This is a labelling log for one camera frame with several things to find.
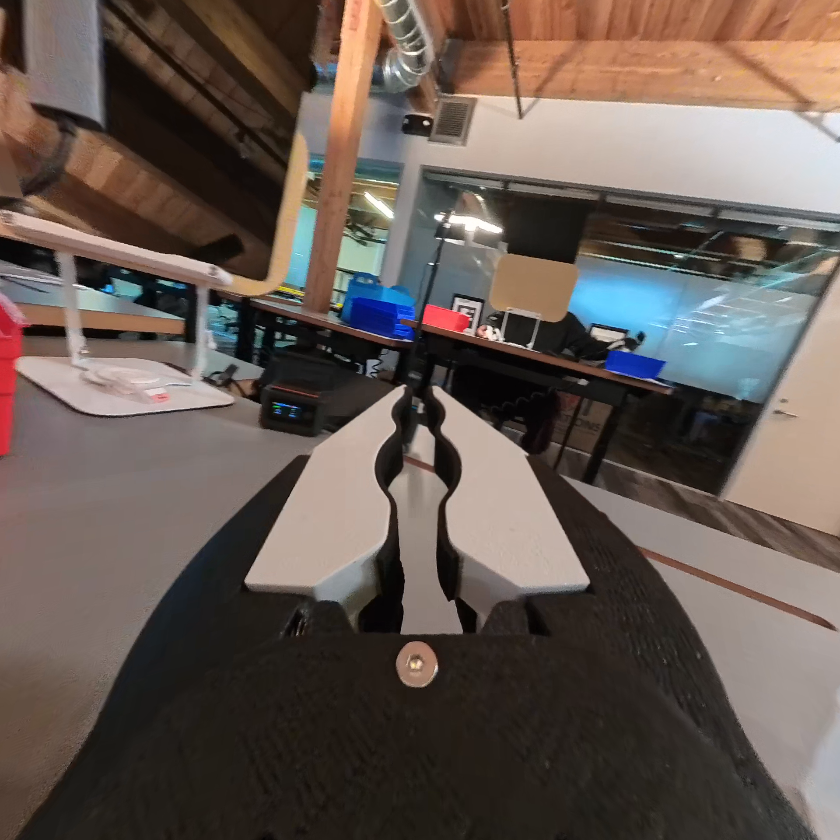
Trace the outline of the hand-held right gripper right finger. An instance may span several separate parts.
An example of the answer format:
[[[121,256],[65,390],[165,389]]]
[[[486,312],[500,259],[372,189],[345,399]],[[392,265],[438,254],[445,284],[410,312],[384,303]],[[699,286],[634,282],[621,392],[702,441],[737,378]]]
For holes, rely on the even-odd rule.
[[[464,632],[504,602],[585,592],[590,578],[527,454],[442,388],[427,392],[437,515],[437,577]]]

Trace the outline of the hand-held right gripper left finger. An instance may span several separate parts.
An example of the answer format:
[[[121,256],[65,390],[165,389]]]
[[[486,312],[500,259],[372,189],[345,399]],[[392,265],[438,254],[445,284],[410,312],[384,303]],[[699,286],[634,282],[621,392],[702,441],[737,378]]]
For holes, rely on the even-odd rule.
[[[411,390],[390,390],[312,450],[245,577],[260,595],[339,604],[361,632],[399,632],[405,575],[391,485]]]

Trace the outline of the red plastic bin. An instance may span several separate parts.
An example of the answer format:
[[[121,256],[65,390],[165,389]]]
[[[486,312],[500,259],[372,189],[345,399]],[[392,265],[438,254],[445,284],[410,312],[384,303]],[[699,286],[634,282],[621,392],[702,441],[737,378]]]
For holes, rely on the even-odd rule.
[[[17,385],[16,364],[23,349],[24,314],[1,294],[1,456],[8,454],[14,427],[14,402]]]

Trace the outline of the black charger with display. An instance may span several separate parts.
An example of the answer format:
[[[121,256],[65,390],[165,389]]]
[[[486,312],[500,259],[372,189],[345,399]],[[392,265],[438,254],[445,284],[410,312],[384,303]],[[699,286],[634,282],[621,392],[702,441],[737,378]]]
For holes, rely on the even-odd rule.
[[[294,352],[275,353],[256,385],[260,425],[282,433],[318,436],[340,373],[330,360]]]

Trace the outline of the long brown-edged desk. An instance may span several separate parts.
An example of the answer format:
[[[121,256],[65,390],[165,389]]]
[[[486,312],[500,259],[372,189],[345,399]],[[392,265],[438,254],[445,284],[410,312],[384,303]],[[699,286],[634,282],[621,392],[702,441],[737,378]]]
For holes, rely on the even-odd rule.
[[[555,387],[559,391],[611,407],[582,477],[582,481],[590,486],[595,484],[599,475],[628,400],[651,394],[670,396],[674,391],[673,387],[657,380],[624,376],[564,356],[536,353],[415,320],[403,319],[402,323],[414,329],[415,339],[425,348],[426,363],[418,387],[421,392],[430,384],[438,366],[457,367],[464,364],[519,381]]]

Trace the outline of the small blue bin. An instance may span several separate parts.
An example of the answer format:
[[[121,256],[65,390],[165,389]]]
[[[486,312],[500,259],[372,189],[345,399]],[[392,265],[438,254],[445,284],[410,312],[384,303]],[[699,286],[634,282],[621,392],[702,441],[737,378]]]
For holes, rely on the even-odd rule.
[[[608,351],[604,370],[645,382],[657,382],[663,374],[666,362],[625,350]]]

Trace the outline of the blue stacking bin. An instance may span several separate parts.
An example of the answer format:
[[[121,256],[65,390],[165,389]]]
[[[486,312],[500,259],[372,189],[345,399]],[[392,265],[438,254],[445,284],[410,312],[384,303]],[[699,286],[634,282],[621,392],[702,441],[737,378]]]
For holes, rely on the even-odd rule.
[[[390,340],[412,341],[414,329],[404,321],[413,322],[414,319],[414,305],[357,297],[351,302],[348,324],[353,329]]]

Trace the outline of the desk with blue bins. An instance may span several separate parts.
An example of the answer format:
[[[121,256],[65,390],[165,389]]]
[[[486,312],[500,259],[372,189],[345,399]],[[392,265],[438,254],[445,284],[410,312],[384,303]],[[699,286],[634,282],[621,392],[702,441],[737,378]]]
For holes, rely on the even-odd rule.
[[[364,342],[381,350],[389,350],[397,354],[395,369],[392,374],[394,384],[408,383],[408,377],[416,355],[415,335],[410,332],[407,336],[381,334],[368,329],[356,328],[333,313],[320,313],[304,308],[289,301],[282,301],[272,297],[250,297],[245,300],[250,312],[271,316],[280,326],[275,331],[287,333],[288,325],[300,326],[314,331],[318,336],[328,333],[332,338],[336,334],[351,337],[356,342]]]

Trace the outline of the white tablet stand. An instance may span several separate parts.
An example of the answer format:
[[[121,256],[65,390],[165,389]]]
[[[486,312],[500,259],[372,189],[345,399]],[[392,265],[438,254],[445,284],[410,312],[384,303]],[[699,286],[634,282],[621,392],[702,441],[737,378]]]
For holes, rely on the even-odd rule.
[[[209,291],[231,287],[216,265],[167,255],[83,233],[63,224],[2,211],[2,234],[52,249],[59,263],[65,310],[66,358],[25,356],[17,373],[73,410],[92,417],[137,417],[228,406],[234,398],[204,381]],[[181,373],[152,360],[95,358],[83,336],[74,257],[155,273],[196,288],[196,343],[192,368]]]

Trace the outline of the white door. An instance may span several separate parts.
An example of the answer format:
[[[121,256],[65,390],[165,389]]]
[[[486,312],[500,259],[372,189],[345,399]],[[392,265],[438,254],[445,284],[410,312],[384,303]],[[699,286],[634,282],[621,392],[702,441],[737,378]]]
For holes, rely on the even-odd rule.
[[[721,497],[839,533],[839,279],[808,323]]]

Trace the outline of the grey side desk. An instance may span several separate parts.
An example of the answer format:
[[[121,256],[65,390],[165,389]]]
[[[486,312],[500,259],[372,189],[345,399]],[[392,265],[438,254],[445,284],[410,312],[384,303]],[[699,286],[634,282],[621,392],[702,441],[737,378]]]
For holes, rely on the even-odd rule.
[[[63,328],[65,296],[60,278],[35,269],[1,263],[2,293],[31,327]],[[116,332],[159,333],[181,338],[184,320],[103,291],[75,286],[81,326]]]

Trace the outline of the wood-rimmed reflective panel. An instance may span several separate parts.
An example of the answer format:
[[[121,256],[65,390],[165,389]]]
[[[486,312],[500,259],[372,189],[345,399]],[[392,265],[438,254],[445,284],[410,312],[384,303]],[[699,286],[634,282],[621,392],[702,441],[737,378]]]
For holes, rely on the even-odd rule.
[[[101,2],[106,123],[28,99],[23,2],[2,2],[2,205],[264,279],[312,89],[317,2]]]

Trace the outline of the wooden post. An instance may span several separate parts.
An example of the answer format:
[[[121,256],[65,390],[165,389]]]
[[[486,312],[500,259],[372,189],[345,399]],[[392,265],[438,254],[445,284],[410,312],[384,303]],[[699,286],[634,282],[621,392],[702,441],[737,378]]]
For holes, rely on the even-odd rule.
[[[350,205],[366,102],[382,30],[376,2],[344,3],[337,73],[318,194],[304,306],[329,312]]]

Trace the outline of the wall vent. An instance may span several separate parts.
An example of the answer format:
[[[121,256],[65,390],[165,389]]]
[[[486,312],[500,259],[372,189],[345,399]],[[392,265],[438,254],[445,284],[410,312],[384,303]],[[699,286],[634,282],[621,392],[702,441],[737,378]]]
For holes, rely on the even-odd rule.
[[[476,97],[442,96],[437,102],[429,142],[465,147],[478,101]]]

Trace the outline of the silver air duct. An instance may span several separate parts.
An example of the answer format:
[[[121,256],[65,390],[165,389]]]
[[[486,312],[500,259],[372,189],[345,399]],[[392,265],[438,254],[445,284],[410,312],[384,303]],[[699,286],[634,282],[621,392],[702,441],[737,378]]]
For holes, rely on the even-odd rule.
[[[417,1],[377,1],[393,38],[382,62],[385,90],[391,94],[417,88],[434,66],[434,40]]]

